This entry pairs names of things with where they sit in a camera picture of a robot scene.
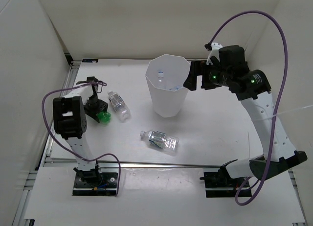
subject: cable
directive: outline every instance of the cable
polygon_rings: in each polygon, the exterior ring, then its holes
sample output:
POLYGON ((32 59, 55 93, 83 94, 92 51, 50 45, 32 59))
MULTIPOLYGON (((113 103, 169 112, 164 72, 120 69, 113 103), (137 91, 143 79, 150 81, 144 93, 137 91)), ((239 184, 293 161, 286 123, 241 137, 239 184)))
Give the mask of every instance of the cable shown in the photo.
POLYGON ((97 91, 97 93, 101 93, 101 92, 102 92, 102 88, 103 88, 103 83, 104 83, 104 82, 103 82, 103 81, 99 81, 99 83, 102 83, 102 84, 101 84, 101 91, 97 91))
POLYGON ((98 186, 97 188, 102 188, 102 187, 105 187, 105 186, 107 186, 107 184, 105 183, 105 184, 103 184, 103 185, 101 185, 101 186, 98 186))
POLYGON ((224 24, 222 24, 222 26, 216 31, 216 33, 213 35, 211 41, 209 42, 209 45, 211 45, 214 41, 214 39, 216 38, 216 36, 219 34, 219 32, 225 27, 225 25, 227 25, 229 22, 231 22, 233 19, 239 17, 239 16, 242 16, 242 15, 245 15, 245 14, 260 14, 260 15, 263 15, 267 18, 269 18, 273 23, 274 25, 277 27, 280 35, 281 35, 281 38, 282 38, 282 42, 283 42, 283 47, 284 47, 284 75, 283 75, 283 80, 282 80, 282 84, 280 86, 280 89, 279 89, 279 93, 278 93, 278 96, 277 96, 277 100, 276 100, 276 104, 275 104, 275 107, 274 107, 274 111, 273 111, 273 119, 272 119, 272 126, 271 126, 271 131, 270 131, 270 139, 269 139, 269 149, 268 149, 268 159, 266 161, 266 164, 265 164, 265 169, 264 169, 264 173, 263 173, 263 176, 261 178, 261 181, 260 181, 260 184, 258 186, 258 188, 256 189, 255 193, 252 195, 251 198, 249 198, 246 202, 243 202, 243 203, 240 203, 238 201, 238 196, 239 196, 239 193, 242 189, 242 187, 249 181, 249 178, 247 178, 241 185, 240 187, 238 188, 238 191, 236 192, 236 196, 235 196, 235 201, 238 205, 248 205, 250 202, 252 202, 256 196, 260 193, 262 187, 263 187, 263 184, 266 180, 266 177, 268 175, 268 170, 269 170, 269 164, 270 164, 270 159, 271 159, 271 156, 272 156, 272 150, 273 150, 273 143, 274 143, 274 133, 275 133, 275 124, 276 124, 276 114, 277 114, 277 111, 278 111, 278 106, 279 106, 279 102, 280 102, 280 99, 282 97, 282 94, 283 94, 283 90, 284 90, 284 86, 285 86, 285 82, 286 82, 286 78, 287 78, 287 71, 288 71, 288 50, 287 50, 287 42, 286 42, 286 37, 285 37, 285 34, 283 32, 283 29, 280 27, 280 25, 278 24, 278 22, 274 19, 274 17, 272 17, 270 14, 266 13, 266 12, 263 12, 263 11, 259 11, 259 10, 249 10, 249 11, 245 11, 245 12, 241 12, 241 13, 238 13, 237 15, 229 18, 224 24))
POLYGON ((118 194, 118 190, 119 190, 119 182, 120 182, 120 177, 121 177, 121 163, 119 161, 119 159, 117 158, 117 156, 115 156, 114 154, 110 154, 110 153, 107 153, 107 154, 103 154, 97 158, 94 158, 94 159, 86 159, 82 156, 80 156, 79 154, 73 152, 72 150, 68 149, 67 147, 65 147, 63 144, 61 144, 58 139, 53 135, 52 131, 50 130, 50 127, 49 127, 49 124, 47 122, 47 117, 45 115, 45 100, 47 99, 48 96, 50 96, 51 94, 53 93, 57 93, 57 92, 61 92, 61 91, 67 91, 67 90, 74 90, 74 89, 77 89, 77 88, 81 88, 81 87, 85 87, 85 86, 88 86, 88 85, 102 85, 102 86, 106 86, 107 83, 104 83, 104 82, 101 82, 101 83, 85 83, 85 84, 82 84, 82 85, 79 85, 79 86, 76 86, 76 87, 73 87, 73 88, 66 88, 66 89, 58 89, 58 90, 53 90, 51 92, 49 92, 47 95, 45 95, 43 97, 43 100, 42 100, 42 103, 41 103, 41 111, 42 111, 42 114, 43 114, 43 119, 44 119, 44 123, 45 123, 45 127, 47 128, 48 130, 48 133, 49 135, 51 136, 51 138, 63 149, 65 149, 66 151, 70 152, 71 154, 73 154, 74 156, 80 158, 81 160, 84 160, 84 161, 96 161, 100 158, 103 158, 104 156, 112 156, 116 159, 116 162, 118 164, 118 177, 117 177, 117 187, 116 187, 116 196, 118 194))
POLYGON ((253 189, 253 188, 258 184, 258 182, 259 182, 259 180, 257 180, 257 181, 253 184, 253 186, 251 186, 250 188, 243 189, 243 190, 241 190, 241 191, 248 191, 248 190, 253 189))

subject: white plastic cup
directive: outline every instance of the white plastic cup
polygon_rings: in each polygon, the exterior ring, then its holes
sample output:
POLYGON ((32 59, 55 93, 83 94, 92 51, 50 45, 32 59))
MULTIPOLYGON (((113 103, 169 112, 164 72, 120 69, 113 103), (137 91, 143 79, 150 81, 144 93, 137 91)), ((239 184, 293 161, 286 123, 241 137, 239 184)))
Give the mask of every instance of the white plastic cup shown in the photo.
POLYGON ((162 117, 173 117, 181 110, 188 93, 183 83, 188 77, 189 69, 189 62, 181 56, 165 54, 149 62, 146 79, 153 109, 157 114, 162 117), (160 71, 164 73, 165 89, 157 88, 160 71))

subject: translucent plastic container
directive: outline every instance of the translucent plastic container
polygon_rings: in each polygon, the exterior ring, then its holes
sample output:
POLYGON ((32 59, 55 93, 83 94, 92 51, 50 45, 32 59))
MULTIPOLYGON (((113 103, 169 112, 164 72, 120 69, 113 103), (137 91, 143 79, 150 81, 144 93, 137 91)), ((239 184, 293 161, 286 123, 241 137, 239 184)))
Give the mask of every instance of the translucent plastic container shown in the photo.
POLYGON ((172 152, 176 151, 179 142, 177 137, 153 130, 141 131, 140 136, 147 144, 172 152))
POLYGON ((188 93, 183 83, 189 69, 190 64, 181 56, 162 55, 149 62, 146 80, 153 109, 160 116, 173 117, 181 110, 188 93))
POLYGON ((124 100, 116 92, 109 91, 109 101, 115 110, 118 118, 124 122, 126 119, 131 118, 131 111, 125 104, 124 100))

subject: plastic water bottle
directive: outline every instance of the plastic water bottle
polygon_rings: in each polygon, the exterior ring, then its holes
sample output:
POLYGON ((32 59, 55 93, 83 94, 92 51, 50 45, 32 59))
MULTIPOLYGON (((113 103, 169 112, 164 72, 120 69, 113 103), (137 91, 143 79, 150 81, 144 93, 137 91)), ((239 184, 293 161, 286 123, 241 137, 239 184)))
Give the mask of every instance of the plastic water bottle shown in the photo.
POLYGON ((156 85, 156 87, 160 88, 160 89, 166 89, 163 71, 159 71, 157 73, 157 85, 156 85))
POLYGON ((111 102, 113 109, 115 110, 118 118, 124 122, 127 118, 131 118, 131 111, 125 104, 124 100, 116 92, 109 91, 109 101, 111 102))
POLYGON ((165 133, 149 130, 141 131, 140 136, 147 144, 156 146, 167 151, 176 151, 179 139, 177 137, 168 136, 165 133))
POLYGON ((169 89, 169 90, 177 91, 177 90, 179 90, 179 89, 181 89, 181 88, 183 88, 183 86, 176 86, 176 87, 173 87, 173 88, 171 88, 171 89, 169 89))

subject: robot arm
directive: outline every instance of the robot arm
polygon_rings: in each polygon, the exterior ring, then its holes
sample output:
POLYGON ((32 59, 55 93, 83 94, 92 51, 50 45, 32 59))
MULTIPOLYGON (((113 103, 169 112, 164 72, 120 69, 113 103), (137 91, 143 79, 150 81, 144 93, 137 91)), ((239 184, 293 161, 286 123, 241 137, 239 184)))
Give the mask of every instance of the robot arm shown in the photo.
MULTIPOLYGON (((99 82, 95 77, 88 77, 85 82, 99 82)), ((85 159, 94 159, 88 146, 85 131, 86 114, 100 122, 99 114, 105 113, 108 104, 98 99, 98 85, 77 88, 64 97, 53 100, 54 130, 70 145, 73 152, 85 159)), ((82 181, 97 184, 101 176, 97 161, 85 161, 76 157, 78 167, 74 170, 82 181)))
MULTIPOLYGON (((221 166, 215 179, 235 183, 242 177, 261 179, 268 155, 273 99, 270 85, 260 70, 250 71, 245 61, 245 51, 238 45, 222 47, 212 44, 207 61, 192 61, 184 87, 197 89, 197 76, 202 76, 202 89, 226 86, 236 94, 247 110, 261 140, 264 154, 250 159, 234 160, 221 166)), ((276 176, 307 160, 305 152, 296 151, 280 122, 276 119, 274 145, 267 179, 276 176)))

